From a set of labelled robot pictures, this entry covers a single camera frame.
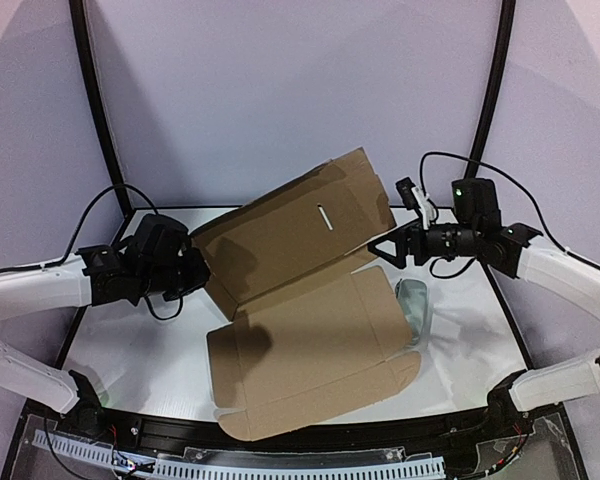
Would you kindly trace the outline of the brown cardboard box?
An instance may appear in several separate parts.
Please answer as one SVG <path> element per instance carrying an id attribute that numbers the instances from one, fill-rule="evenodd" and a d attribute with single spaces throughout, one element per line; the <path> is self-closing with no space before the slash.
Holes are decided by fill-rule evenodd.
<path id="1" fill-rule="evenodd" d="M 363 149 L 196 229 L 216 419 L 254 442 L 373 405 L 417 377 L 411 327 L 368 242 L 395 226 Z"/>

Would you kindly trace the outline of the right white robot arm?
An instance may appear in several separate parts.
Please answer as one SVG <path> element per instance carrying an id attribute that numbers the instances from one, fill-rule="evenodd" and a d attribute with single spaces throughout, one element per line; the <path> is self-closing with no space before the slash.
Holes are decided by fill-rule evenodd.
<path id="1" fill-rule="evenodd" d="M 368 243 L 370 253 L 398 269 L 409 262 L 468 258 L 512 278 L 555 293 L 600 322 L 600 267 L 561 250 L 541 231 L 522 223 L 505 226 L 495 184 L 469 178 L 452 184 L 452 223 L 439 224 L 424 191 L 409 178 L 396 189 L 415 220 Z M 484 425 L 524 426 L 539 407 L 600 394 L 600 349 L 542 369 L 518 371 L 487 395 Z"/>

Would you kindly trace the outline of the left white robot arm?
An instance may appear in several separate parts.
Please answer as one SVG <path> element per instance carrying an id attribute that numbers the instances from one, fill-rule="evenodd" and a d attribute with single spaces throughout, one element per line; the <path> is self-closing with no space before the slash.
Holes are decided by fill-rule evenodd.
<path id="1" fill-rule="evenodd" d="M 148 214 L 133 234 L 113 245 L 0 269 L 0 322 L 64 307 L 118 301 L 136 306 L 155 295 L 182 304 L 209 278 L 187 227 L 171 217 Z M 1 341 L 0 388 L 46 406 L 87 435 L 106 428 L 104 409 L 85 375 L 46 365 Z"/>

